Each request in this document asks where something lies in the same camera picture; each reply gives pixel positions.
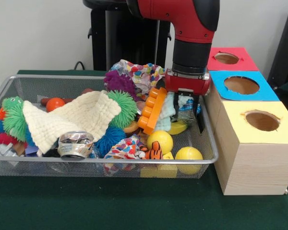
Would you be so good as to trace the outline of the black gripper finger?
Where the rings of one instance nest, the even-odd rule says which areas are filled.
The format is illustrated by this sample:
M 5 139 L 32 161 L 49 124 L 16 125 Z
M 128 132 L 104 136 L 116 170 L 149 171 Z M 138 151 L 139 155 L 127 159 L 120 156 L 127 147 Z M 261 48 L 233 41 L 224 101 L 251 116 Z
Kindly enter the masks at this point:
M 179 100 L 179 94 L 175 92 L 174 93 L 174 101 L 173 101 L 173 105 L 174 105 L 174 109 L 175 109 L 175 115 L 173 116 L 174 118 L 178 117 L 178 112 L 179 112 L 178 100 Z
M 201 112 L 201 105 L 199 102 L 199 95 L 193 95 L 193 113 L 194 116 L 197 117 Z

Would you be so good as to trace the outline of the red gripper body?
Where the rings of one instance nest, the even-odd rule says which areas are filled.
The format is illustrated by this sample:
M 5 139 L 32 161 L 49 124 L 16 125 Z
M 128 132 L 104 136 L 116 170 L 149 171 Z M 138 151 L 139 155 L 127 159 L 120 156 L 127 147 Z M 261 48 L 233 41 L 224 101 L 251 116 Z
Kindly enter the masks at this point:
M 185 75 L 172 69 L 165 72 L 165 88 L 168 92 L 190 92 L 205 95 L 211 83 L 209 72 L 204 75 Z

